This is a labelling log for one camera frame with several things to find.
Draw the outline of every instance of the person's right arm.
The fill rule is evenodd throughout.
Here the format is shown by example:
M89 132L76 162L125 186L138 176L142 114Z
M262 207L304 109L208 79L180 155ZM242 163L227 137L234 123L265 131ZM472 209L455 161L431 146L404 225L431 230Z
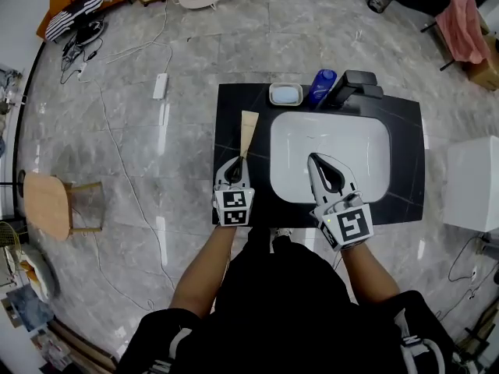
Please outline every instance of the person's right arm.
M393 277L365 243L343 250L342 257L358 303L383 302L400 293Z

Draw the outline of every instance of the chair leg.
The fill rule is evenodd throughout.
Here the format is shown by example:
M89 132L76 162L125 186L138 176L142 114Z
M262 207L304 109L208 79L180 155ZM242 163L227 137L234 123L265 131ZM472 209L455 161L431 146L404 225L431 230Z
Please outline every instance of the chair leg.
M442 66L440 68L440 72L444 71L445 69L447 69L449 66L451 66L452 64L455 63L455 60L453 59L452 61L448 62L447 64L445 64L444 66Z
M431 25L428 25L427 27L425 27L421 30L421 33L424 34L427 30L429 30L430 28L433 28L435 25L437 25L436 22L432 23Z
M72 228L69 233L98 233L99 231L102 231L101 228Z
M68 189L67 191L73 193L73 192L92 189L93 187L102 187L102 182L78 185L77 187L72 187L71 189Z

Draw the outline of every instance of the blue bottle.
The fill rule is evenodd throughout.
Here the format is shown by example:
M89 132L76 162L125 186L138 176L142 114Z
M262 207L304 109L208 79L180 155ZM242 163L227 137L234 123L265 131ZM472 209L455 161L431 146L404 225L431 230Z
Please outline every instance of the blue bottle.
M331 69L321 69L315 75L315 79L313 80L309 91L310 105L319 104L320 100L323 99L329 89L333 87L336 76L336 72Z

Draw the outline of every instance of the gray marble floor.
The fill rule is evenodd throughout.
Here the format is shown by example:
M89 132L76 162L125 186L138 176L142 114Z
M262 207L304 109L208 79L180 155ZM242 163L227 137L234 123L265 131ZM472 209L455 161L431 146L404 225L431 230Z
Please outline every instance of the gray marble floor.
M470 83L458 66L439 72L446 58L430 33L430 19L393 2L383 15L366 0L221 0L217 11L168 5L165 31L156 39L172 47L165 101L153 101L154 78L164 72L169 48L153 44L106 65L107 55L153 39L164 22L164 4L122 5L106 16L104 44L82 80L103 90L109 124L144 216L123 174L106 128L99 90L76 76L59 84L63 44L48 44L36 69L23 119L19 168L67 182L102 181L104 192L81 196L76 208L97 224L101 268L116 289L147 309L168 306L172 289L210 234L211 157L218 84L293 81L310 84L320 68L376 73L386 94L416 100L423 113L426 148L424 218L379 226L368 244L402 290L421 291L444 314L490 272L494 261L470 244L450 283L452 261L471 231L442 224L445 148L450 143L499 135L497 93ZM75 215L77 224L81 219ZM239 230L233 255L247 231ZM89 340L120 355L146 312L114 290L99 271L91 235L56 242L31 228L45 252L60 292L55 314ZM339 259L313 229L296 231L325 259ZM348 282L342 263L338 272ZM472 300L464 298L443 321L454 338L473 325L496 295L491 277Z

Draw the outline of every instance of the sink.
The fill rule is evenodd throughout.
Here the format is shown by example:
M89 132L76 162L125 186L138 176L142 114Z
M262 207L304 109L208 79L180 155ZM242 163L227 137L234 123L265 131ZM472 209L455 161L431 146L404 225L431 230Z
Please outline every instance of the sink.
M324 153L348 166L363 201L381 199L390 183L390 136L375 118L285 112L271 126L271 184L290 203L315 203L307 159Z

